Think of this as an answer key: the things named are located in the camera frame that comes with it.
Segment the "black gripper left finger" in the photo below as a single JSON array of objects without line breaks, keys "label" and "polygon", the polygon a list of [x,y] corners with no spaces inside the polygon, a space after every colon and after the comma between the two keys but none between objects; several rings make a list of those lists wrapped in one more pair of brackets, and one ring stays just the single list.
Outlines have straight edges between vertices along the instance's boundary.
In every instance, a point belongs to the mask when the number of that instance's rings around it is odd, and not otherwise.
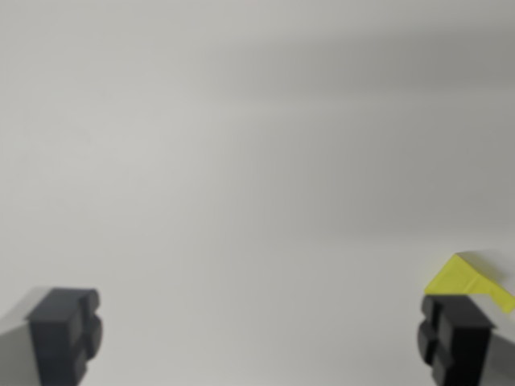
[{"label": "black gripper left finger", "polygon": [[1,384],[80,384],[101,347],[100,304],[96,289],[31,289],[1,316]]}]

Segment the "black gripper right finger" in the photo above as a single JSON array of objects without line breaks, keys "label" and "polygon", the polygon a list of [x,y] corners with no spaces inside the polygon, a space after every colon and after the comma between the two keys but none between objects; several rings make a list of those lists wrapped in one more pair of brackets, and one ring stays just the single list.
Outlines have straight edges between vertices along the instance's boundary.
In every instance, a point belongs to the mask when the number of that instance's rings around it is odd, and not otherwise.
[{"label": "black gripper right finger", "polygon": [[427,295],[422,314],[418,350],[437,385],[514,384],[514,317],[488,295]]}]

